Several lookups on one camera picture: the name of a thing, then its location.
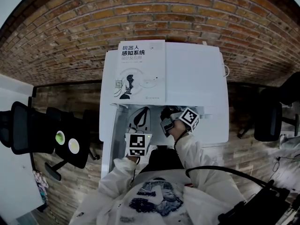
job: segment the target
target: brick wall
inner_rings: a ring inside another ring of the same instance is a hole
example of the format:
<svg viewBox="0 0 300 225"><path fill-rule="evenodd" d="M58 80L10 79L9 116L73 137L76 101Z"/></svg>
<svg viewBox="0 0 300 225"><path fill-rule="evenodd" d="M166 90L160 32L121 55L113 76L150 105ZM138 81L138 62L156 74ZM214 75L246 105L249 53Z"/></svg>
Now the brick wall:
<svg viewBox="0 0 300 225"><path fill-rule="evenodd" d="M218 46L229 81L279 85L299 70L293 0L24 0L0 30L0 73L43 85L102 78L122 40Z"/></svg>

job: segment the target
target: white table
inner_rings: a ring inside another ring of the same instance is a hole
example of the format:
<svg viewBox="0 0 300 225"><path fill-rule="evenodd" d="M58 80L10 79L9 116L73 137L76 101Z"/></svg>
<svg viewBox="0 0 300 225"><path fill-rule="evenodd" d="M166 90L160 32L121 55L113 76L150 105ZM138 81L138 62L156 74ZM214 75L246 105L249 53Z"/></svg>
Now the white table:
<svg viewBox="0 0 300 225"><path fill-rule="evenodd" d="M195 106L200 113L210 114L200 119L194 135L201 143L228 141L229 109L223 58L219 48L183 43L165 43L166 94L163 105ZM122 121L126 111L111 103L114 88L117 51L108 51L105 57L99 116L99 139L104 142L102 173L110 170L114 144L123 142L124 134L116 130L126 126ZM118 128L115 121L120 121Z"/></svg>

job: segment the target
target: hand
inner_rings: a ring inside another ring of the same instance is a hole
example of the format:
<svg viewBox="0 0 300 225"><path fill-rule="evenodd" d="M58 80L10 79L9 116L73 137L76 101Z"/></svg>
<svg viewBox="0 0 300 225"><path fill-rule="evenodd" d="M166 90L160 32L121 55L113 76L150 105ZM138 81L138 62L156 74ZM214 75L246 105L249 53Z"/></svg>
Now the hand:
<svg viewBox="0 0 300 225"><path fill-rule="evenodd" d="M184 133L186 130L186 126L181 120L174 121L174 127L168 130L168 133L173 136L174 140L176 141L179 136Z"/></svg>
<svg viewBox="0 0 300 225"><path fill-rule="evenodd" d="M130 156L127 154L126 156L130 161L133 161L134 163L137 163L137 160L139 159L139 157L136 156Z"/></svg>

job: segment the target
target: white sleeve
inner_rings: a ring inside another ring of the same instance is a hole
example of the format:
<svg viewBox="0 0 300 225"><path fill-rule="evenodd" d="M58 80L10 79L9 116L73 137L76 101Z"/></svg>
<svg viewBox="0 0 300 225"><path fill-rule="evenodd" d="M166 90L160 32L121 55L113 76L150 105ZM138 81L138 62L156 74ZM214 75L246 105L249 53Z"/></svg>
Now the white sleeve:
<svg viewBox="0 0 300 225"><path fill-rule="evenodd" d="M208 155L204 154L200 143L193 135L181 138L176 144L176 151L185 169L198 166L218 166ZM214 198L236 205L244 201L231 176L218 170L192 170L189 176L195 188L213 196Z"/></svg>
<svg viewBox="0 0 300 225"><path fill-rule="evenodd" d="M127 192L136 163L127 157L114 160L114 169L100 180L98 189L89 192L72 216L70 225L83 225L96 219L99 212Z"/></svg>

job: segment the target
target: book title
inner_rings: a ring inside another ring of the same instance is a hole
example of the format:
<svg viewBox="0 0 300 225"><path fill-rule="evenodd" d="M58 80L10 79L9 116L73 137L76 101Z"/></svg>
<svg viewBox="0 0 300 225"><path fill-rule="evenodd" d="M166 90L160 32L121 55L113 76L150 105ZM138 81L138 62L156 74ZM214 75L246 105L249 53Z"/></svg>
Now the book title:
<svg viewBox="0 0 300 225"><path fill-rule="evenodd" d="M140 60L145 55L145 50L140 50L137 45L123 46L122 60Z"/></svg>

